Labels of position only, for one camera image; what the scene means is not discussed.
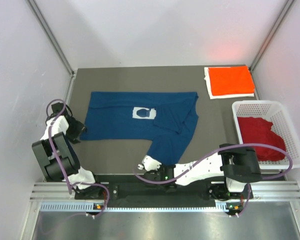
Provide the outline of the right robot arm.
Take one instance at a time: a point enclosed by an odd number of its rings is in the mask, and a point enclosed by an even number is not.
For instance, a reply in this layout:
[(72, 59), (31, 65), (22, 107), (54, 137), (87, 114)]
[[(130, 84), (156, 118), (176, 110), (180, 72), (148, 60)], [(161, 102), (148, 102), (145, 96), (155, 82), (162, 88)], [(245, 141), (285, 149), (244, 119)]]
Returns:
[(222, 177), (223, 192), (229, 198), (242, 193), (247, 184), (262, 180), (257, 153), (247, 144), (222, 144), (219, 149), (197, 161), (164, 165), (146, 156), (138, 169), (147, 184), (185, 187), (198, 181)]

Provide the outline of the blue t shirt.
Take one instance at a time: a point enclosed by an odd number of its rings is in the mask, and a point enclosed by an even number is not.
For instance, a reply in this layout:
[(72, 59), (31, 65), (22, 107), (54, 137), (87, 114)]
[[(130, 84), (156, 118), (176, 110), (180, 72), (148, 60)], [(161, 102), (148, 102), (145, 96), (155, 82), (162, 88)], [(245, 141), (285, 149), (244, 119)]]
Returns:
[(90, 95), (83, 141), (148, 140), (146, 155), (177, 164), (198, 123), (197, 92), (100, 92)]

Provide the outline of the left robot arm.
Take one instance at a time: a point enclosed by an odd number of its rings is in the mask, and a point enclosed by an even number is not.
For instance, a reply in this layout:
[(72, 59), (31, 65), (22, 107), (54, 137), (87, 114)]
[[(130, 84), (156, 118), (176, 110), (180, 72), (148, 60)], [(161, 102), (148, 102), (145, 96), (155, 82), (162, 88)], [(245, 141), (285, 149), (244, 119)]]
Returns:
[(45, 131), (31, 146), (47, 182), (64, 182), (77, 200), (94, 200), (107, 196), (103, 185), (91, 171), (84, 169), (73, 144), (79, 144), (87, 127), (75, 119), (70, 107), (61, 99), (46, 107)]

